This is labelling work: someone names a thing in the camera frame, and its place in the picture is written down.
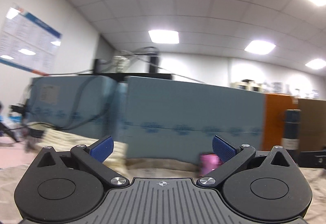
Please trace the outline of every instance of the wall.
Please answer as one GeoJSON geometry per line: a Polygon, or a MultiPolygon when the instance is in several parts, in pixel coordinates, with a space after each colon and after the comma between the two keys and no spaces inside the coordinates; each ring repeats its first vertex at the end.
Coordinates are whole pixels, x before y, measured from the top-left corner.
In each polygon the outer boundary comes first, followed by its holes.
{"type": "Polygon", "coordinates": [[[102,36],[98,39],[97,49],[94,59],[104,59],[109,61],[114,56],[115,49],[102,36]]]}
{"type": "MultiPolygon", "coordinates": [[[[173,73],[197,79],[211,85],[229,86],[230,83],[243,79],[252,79],[257,83],[267,82],[268,84],[282,82],[283,89],[288,84],[293,94],[296,93],[295,89],[300,89],[301,97],[304,97],[306,93],[310,93],[314,89],[319,91],[320,99],[326,99],[325,81],[321,76],[258,61],[162,53],[160,66],[173,73]]],[[[142,61],[136,61],[130,66],[128,72],[148,72],[148,65],[142,61]]],[[[159,72],[168,73],[164,70],[159,70],[159,72]]],[[[192,80],[178,76],[175,76],[174,79],[192,82],[192,80]]]]}
{"type": "MultiPolygon", "coordinates": [[[[53,68],[55,73],[89,69],[95,54],[98,32],[66,0],[0,0],[0,27],[9,8],[17,4],[63,34],[53,68]]],[[[31,77],[37,75],[0,64],[0,101],[16,104],[31,77]]]]}

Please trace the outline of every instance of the orange panel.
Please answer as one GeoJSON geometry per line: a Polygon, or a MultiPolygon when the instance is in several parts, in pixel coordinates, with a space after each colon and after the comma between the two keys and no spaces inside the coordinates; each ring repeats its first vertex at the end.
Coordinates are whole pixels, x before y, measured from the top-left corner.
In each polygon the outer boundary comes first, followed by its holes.
{"type": "Polygon", "coordinates": [[[297,109],[293,97],[283,94],[266,94],[265,124],[261,150],[270,151],[275,145],[281,145],[284,131],[284,111],[297,109]]]}

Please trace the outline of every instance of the blue gripper pad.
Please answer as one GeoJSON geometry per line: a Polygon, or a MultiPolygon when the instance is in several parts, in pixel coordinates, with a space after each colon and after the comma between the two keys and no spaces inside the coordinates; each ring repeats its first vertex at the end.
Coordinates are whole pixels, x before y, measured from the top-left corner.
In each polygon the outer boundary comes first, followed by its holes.
{"type": "Polygon", "coordinates": [[[89,155],[102,163],[113,152],[114,145],[114,141],[111,137],[98,140],[88,147],[89,155]]]}
{"type": "Polygon", "coordinates": [[[213,138],[213,152],[223,161],[227,162],[237,154],[237,150],[218,136],[213,138]]]}

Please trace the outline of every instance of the silver screw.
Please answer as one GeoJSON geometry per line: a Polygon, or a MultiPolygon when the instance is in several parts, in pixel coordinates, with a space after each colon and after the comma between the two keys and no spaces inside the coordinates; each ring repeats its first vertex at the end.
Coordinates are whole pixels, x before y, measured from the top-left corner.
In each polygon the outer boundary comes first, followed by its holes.
{"type": "Polygon", "coordinates": [[[123,185],[127,182],[127,180],[123,177],[114,177],[111,179],[111,184],[116,185],[116,186],[120,186],[123,185]]]}
{"type": "Polygon", "coordinates": [[[199,179],[200,183],[206,186],[212,185],[214,184],[216,181],[214,178],[212,177],[203,177],[201,179],[199,179]]]}

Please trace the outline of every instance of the poster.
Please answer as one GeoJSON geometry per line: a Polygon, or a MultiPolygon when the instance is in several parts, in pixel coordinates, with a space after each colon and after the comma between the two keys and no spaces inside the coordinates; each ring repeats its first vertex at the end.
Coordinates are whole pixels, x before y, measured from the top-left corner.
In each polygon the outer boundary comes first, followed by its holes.
{"type": "Polygon", "coordinates": [[[49,74],[62,35],[26,10],[14,6],[0,31],[0,63],[41,75],[49,74]]]}

